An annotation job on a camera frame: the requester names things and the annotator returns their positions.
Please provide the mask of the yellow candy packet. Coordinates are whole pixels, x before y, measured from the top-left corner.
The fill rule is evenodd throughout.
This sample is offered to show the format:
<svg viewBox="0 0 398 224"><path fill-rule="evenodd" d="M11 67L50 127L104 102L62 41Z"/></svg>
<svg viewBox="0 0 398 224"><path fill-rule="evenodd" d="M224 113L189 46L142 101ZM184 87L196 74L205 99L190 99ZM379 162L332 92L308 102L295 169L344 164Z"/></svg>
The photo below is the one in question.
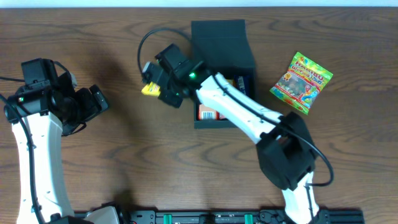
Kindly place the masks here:
<svg viewBox="0 0 398 224"><path fill-rule="evenodd" d="M229 84L231 84L233 87L235 87L235 86L236 86L236 84L235 84L234 80L227 80L227 82L228 82Z"/></svg>
<svg viewBox="0 0 398 224"><path fill-rule="evenodd" d="M143 89L141 90L141 93L143 95L147 95L147 96L158 97L158 96L160 96L160 86L158 86L154 82L150 82L143 87Z"/></svg>

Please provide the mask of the red snack box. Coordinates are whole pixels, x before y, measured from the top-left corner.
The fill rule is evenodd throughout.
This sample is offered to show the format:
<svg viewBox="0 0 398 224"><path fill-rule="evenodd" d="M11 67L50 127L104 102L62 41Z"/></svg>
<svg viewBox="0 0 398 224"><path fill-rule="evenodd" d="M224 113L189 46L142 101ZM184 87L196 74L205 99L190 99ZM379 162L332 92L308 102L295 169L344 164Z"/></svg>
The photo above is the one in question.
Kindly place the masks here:
<svg viewBox="0 0 398 224"><path fill-rule="evenodd" d="M226 117L210 107L200 104L198 107L198 120L208 121L208 120L224 120Z"/></svg>

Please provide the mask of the black gift box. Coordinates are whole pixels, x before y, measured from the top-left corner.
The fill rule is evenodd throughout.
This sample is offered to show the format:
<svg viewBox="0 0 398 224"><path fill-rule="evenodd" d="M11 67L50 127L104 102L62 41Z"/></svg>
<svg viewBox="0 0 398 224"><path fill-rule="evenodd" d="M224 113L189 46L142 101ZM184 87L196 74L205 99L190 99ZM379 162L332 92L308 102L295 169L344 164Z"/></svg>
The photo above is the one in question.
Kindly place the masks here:
<svg viewBox="0 0 398 224"><path fill-rule="evenodd" d="M256 63L249 46L245 20L192 21L193 58L221 73L225 79L251 76L251 95L257 100Z"/></svg>

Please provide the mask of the blue cookie packet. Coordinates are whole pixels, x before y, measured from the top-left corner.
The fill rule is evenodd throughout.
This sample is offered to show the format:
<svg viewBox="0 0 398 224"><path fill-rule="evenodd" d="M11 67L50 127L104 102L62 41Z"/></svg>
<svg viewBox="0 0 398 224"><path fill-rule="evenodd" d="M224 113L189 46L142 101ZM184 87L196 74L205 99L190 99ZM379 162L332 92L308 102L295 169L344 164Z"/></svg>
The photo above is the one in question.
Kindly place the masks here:
<svg viewBox="0 0 398 224"><path fill-rule="evenodd" d="M239 76L236 75L234 77L234 82L236 88L243 94L250 96L251 95L251 76Z"/></svg>

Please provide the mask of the Haribo gummy worms bag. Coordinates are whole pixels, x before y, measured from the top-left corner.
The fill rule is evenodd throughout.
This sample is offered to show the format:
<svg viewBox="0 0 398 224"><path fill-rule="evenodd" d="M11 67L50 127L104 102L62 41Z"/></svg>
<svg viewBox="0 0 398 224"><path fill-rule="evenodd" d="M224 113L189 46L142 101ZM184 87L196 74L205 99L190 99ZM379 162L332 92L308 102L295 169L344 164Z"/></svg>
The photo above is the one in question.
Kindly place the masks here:
<svg viewBox="0 0 398 224"><path fill-rule="evenodd" d="M308 114L313 102L332 77L331 72L296 52L286 73L270 92L296 110Z"/></svg>

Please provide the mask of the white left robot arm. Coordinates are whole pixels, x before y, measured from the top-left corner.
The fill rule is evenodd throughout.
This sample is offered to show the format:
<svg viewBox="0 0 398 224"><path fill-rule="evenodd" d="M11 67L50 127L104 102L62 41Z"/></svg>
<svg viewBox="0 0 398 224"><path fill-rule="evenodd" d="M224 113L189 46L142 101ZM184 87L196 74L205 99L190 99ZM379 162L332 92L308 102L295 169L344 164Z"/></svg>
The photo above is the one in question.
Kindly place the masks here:
<svg viewBox="0 0 398 224"><path fill-rule="evenodd" d="M17 223L120 224L115 207L75 216L64 183L61 121L52 113L34 113L12 125L17 141L21 202Z"/></svg>

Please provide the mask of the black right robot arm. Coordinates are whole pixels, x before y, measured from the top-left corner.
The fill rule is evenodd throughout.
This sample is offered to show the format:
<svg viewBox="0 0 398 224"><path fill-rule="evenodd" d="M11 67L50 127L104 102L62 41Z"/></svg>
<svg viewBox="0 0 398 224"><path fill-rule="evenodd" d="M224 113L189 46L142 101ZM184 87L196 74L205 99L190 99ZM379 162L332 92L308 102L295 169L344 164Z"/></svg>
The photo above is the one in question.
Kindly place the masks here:
<svg viewBox="0 0 398 224"><path fill-rule="evenodd" d="M317 156L299 115L263 107L203 62L187 60L176 68L148 62L142 76L159 86L161 99L170 105L192 97L224 115L255 144L262 172L282 191L287 217L294 223L315 221L319 207L311 184Z"/></svg>

